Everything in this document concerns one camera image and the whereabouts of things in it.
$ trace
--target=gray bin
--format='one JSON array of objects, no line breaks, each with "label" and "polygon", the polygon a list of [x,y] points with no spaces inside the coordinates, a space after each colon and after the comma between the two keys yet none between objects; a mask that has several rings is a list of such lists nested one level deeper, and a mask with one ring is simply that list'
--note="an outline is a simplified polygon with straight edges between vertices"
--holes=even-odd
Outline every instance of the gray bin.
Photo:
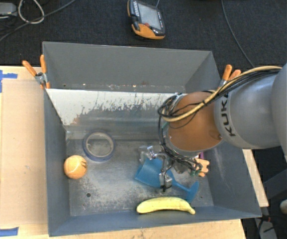
[{"label": "gray bin", "polygon": [[[212,52],[44,42],[43,54],[52,87],[44,92],[50,236],[261,216],[243,151],[226,142],[204,153],[210,161],[205,177],[173,171],[186,186],[199,181],[191,203],[195,215],[135,211],[146,199],[182,195],[179,189],[163,192],[134,179],[138,147],[158,149],[156,109],[166,97],[217,88]],[[94,130],[115,139],[108,161],[92,161],[83,152],[83,137]],[[87,174],[78,180],[63,170],[73,154],[88,162]]]}]

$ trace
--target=yellow cable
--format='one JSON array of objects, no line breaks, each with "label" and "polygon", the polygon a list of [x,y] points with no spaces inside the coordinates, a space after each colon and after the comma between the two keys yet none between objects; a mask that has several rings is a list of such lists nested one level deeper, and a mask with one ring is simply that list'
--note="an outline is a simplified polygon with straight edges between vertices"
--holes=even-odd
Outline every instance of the yellow cable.
[{"label": "yellow cable", "polygon": [[212,99],[215,98],[215,96],[220,92],[220,91],[223,91],[225,90],[226,88],[228,88],[230,85],[232,85],[238,78],[246,75],[246,74],[249,74],[249,73],[252,73],[252,72],[257,72],[257,71],[265,71],[265,70],[271,70],[271,69],[275,69],[275,70],[279,70],[281,69],[282,67],[279,67],[279,66],[261,66],[261,67],[256,67],[256,68],[253,68],[253,69],[250,69],[238,76],[236,76],[235,78],[233,78],[232,80],[228,81],[227,83],[225,83],[222,87],[218,88],[215,92],[213,92],[213,94],[211,94],[210,96],[208,96],[206,99],[203,100],[202,103],[200,103],[199,105],[195,106],[193,109],[189,110],[188,112],[178,116],[178,117],[175,117],[175,118],[167,118],[167,117],[162,117],[165,121],[167,122],[175,122],[175,121],[179,121],[179,120],[183,120],[185,119],[186,117],[192,115],[193,113],[195,113],[196,111],[200,110],[204,105],[206,105],[209,101],[211,101]]}]

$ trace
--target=banana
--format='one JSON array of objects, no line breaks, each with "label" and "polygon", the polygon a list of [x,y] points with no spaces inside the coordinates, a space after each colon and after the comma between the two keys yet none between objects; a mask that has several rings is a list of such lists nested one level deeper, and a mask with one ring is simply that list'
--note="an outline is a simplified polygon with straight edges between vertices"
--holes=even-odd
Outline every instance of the banana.
[{"label": "banana", "polygon": [[160,210],[177,210],[195,214],[190,204],[179,197],[156,197],[145,200],[137,206],[138,213],[150,213]]}]

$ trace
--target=tennis ball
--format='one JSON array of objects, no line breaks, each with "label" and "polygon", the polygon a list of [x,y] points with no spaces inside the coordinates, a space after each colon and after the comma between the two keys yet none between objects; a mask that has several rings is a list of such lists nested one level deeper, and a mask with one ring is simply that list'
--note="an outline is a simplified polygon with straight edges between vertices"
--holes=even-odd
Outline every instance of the tennis ball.
[{"label": "tennis ball", "polygon": [[280,209],[283,214],[287,214],[287,199],[281,202]]},{"label": "tennis ball", "polygon": [[87,172],[87,161],[79,155],[70,156],[65,160],[64,172],[71,179],[80,179]]}]

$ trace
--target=orange ball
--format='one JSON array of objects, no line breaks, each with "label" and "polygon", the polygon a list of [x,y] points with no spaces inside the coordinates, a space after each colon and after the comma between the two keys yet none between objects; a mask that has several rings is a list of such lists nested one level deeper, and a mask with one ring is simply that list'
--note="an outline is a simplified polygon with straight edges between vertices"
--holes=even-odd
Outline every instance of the orange ball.
[{"label": "orange ball", "polygon": [[87,172],[87,161],[79,155],[70,156],[65,160],[64,172],[71,179],[80,179]]}]

